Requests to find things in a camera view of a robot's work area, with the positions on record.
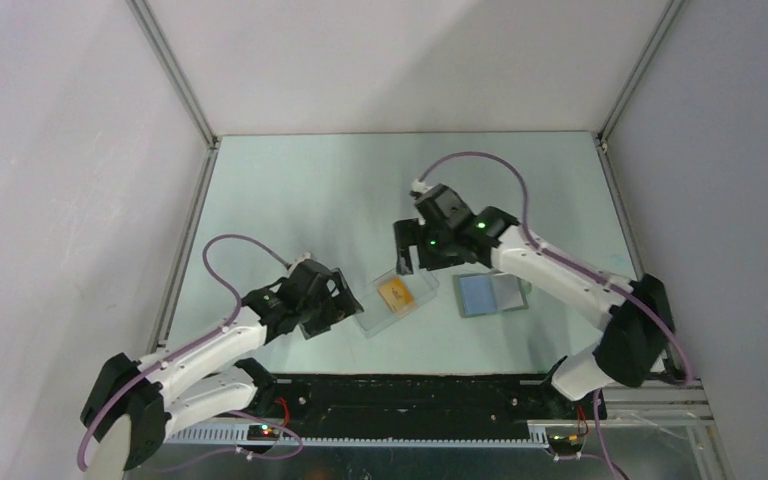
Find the orange VIP card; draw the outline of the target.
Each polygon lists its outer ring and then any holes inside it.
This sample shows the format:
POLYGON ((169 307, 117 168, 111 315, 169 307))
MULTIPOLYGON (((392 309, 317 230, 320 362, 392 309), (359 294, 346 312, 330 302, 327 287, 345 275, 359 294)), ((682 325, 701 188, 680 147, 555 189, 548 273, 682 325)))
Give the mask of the orange VIP card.
POLYGON ((398 276, 383 281, 377 287, 377 291, 395 315, 406 315, 416 307, 414 295, 398 276))

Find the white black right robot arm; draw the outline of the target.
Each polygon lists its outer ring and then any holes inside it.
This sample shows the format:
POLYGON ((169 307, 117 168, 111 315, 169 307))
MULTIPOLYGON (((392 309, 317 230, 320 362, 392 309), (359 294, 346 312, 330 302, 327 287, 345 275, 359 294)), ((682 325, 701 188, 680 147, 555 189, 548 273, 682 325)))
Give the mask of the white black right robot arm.
POLYGON ((401 275, 480 264, 512 275, 578 311, 601 333, 582 351, 552 368, 541 392, 545 411, 566 418, 582 398, 609 384, 640 387, 675 338, 664 283, 651 274, 637 280, 601 273, 557 250, 496 207, 475 214, 450 187, 414 181, 417 217, 394 223, 401 275))

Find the clear plastic tray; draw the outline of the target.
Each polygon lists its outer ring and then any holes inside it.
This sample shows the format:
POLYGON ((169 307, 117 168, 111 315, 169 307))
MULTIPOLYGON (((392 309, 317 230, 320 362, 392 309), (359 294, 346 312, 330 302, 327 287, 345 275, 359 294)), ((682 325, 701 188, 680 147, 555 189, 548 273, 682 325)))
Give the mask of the clear plastic tray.
POLYGON ((364 311, 354 315, 365 338, 372 338, 417 312, 437 295, 439 282, 430 272, 420 270, 401 275, 391 269, 366 288, 360 298, 364 311))

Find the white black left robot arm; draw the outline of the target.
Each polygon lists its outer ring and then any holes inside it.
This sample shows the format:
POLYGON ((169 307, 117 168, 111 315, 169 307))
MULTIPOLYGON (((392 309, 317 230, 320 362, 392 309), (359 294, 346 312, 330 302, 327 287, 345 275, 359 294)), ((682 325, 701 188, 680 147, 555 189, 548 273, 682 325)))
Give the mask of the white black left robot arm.
POLYGON ((276 403, 269 373, 246 359, 295 330, 311 339, 364 308, 338 268, 301 258, 275 282, 246 295, 218 326, 174 350, 101 367, 80 414, 87 432, 77 463, 108 478, 146 463, 173 435, 220 414, 264 416, 276 403))

